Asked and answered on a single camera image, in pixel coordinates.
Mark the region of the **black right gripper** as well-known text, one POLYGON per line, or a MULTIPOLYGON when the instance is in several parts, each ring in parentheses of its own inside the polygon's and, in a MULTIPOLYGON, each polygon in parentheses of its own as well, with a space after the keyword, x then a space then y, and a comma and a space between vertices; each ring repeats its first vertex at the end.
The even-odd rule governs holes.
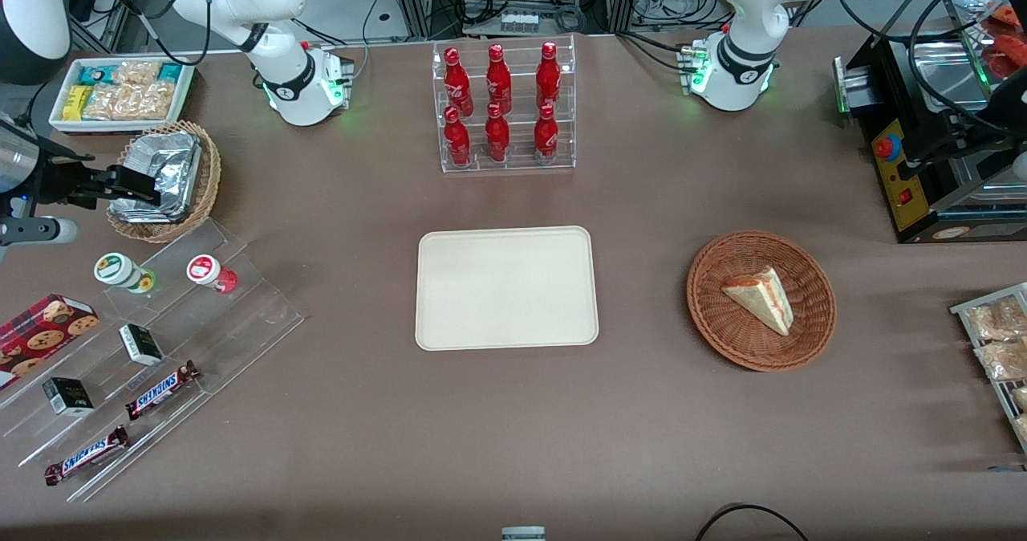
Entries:
POLYGON ((30 203, 96 209, 100 198, 109 201, 125 198, 152 207, 161 204, 162 196, 153 177, 125 165, 109 165, 107 185, 106 173, 88 168, 82 161, 56 164, 44 158, 30 175, 30 203))

